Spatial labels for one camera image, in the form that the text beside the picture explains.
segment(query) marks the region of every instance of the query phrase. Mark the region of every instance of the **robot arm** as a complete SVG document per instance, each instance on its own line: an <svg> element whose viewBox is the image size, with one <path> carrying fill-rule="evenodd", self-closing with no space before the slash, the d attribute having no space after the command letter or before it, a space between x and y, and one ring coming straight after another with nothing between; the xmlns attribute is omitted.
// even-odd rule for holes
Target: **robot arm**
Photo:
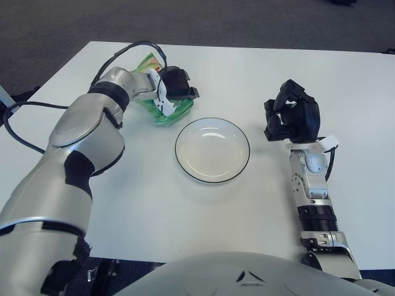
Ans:
<svg viewBox="0 0 395 296"><path fill-rule="evenodd" d="M115 67L65 111L0 213L2 295L57 295L78 271L89 255L89 178L122 156L129 102L156 96L148 74Z"/></svg>
<svg viewBox="0 0 395 296"><path fill-rule="evenodd" d="M267 139L291 140L286 145L291 151L291 184L303 228L301 242L307 249L302 262L339 278L361 279L346 236L338 229L330 200L324 153L337 147L338 142L333 136L317 139L318 104L304 88L288 80L276 100L265 103L265 109Z"/></svg>

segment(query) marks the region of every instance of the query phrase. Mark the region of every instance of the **robotic hand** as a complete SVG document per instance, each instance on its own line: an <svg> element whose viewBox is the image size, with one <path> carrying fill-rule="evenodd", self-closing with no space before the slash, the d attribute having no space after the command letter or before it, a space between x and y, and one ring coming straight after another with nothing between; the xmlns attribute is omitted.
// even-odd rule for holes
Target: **robotic hand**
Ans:
<svg viewBox="0 0 395 296"><path fill-rule="evenodd" d="M334 136L318 139L318 104L304 88L288 80L276 100L265 103L265 110L267 139L291 141L286 144L291 151L291 184L303 227L301 242L308 251L302 262L339 278L361 279L346 237L338 229L326 184L338 142ZM330 166L324 154L329 151Z"/></svg>

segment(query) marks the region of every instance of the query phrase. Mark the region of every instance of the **robot forearm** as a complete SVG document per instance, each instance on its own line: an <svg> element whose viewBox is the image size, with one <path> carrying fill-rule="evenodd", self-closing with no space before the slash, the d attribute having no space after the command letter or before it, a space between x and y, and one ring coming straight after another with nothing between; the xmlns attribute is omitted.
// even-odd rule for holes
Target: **robot forearm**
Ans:
<svg viewBox="0 0 395 296"><path fill-rule="evenodd" d="M133 83L129 72L115 68L80 96L13 191L0 214L2 294L57 295L89 255L83 240L92 205L89 178L122 155L118 129L136 94Z"/></svg>

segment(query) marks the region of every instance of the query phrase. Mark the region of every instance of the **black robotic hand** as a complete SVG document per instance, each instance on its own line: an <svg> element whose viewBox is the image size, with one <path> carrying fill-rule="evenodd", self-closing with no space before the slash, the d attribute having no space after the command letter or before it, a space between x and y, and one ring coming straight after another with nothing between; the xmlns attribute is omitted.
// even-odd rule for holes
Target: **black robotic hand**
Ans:
<svg viewBox="0 0 395 296"><path fill-rule="evenodd" d="M313 97L293 80L281 85L275 100L265 103L268 141L288 139L293 143L314 142L320 129L320 109Z"/></svg>

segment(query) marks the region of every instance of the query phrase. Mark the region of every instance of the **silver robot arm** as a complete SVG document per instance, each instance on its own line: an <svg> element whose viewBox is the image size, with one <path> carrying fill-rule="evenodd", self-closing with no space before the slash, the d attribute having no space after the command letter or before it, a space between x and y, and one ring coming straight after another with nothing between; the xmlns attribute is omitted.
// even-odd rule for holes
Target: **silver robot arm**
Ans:
<svg viewBox="0 0 395 296"><path fill-rule="evenodd" d="M292 189L303 231L302 245L307 254L302 262L339 278L361 279L359 269L339 231L325 175L325 151L337 147L333 136L306 144L287 144Z"/></svg>
<svg viewBox="0 0 395 296"><path fill-rule="evenodd" d="M46 151L0 213L0 294L57 295L89 255L89 178L119 160L130 101L156 98L148 74L115 67L63 114Z"/></svg>

